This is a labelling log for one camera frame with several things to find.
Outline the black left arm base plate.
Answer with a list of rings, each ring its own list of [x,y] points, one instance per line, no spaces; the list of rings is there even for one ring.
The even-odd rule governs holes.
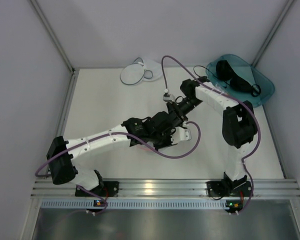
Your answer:
[[[104,181],[103,185],[99,185],[89,192],[98,195],[100,197],[116,197],[119,192],[119,185],[118,181]],[[78,187],[75,190],[76,197],[91,197],[92,195],[79,189]]]

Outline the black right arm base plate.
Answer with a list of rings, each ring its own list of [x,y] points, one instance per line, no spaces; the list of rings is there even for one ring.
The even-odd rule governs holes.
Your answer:
[[[220,181],[208,181],[207,184],[207,194],[209,197],[214,199],[220,199],[225,197],[249,197],[252,190],[252,185],[249,181],[246,183],[233,188]]]

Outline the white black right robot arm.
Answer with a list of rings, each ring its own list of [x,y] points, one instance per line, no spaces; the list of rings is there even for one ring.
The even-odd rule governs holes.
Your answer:
[[[201,103],[206,103],[222,117],[222,137],[228,144],[227,165],[221,180],[209,182],[210,195],[230,196],[239,191],[250,194],[253,183],[245,160],[255,153],[254,149],[249,151],[253,140],[260,138],[260,126],[252,104],[249,101],[238,102],[224,94],[205,76],[184,80],[180,90],[184,95],[180,102],[171,99],[167,91],[163,95],[168,112],[174,113],[180,121],[187,121],[187,114]]]

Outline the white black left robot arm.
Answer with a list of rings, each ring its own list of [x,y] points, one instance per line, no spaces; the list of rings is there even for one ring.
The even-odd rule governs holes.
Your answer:
[[[47,153],[52,182],[55,185],[72,183],[86,190],[103,186],[97,170],[84,167],[81,162],[115,148],[127,148],[150,143],[156,150],[167,148],[191,138],[183,121],[165,111],[154,117],[129,118],[107,131],[87,137],[65,140],[56,137]]]

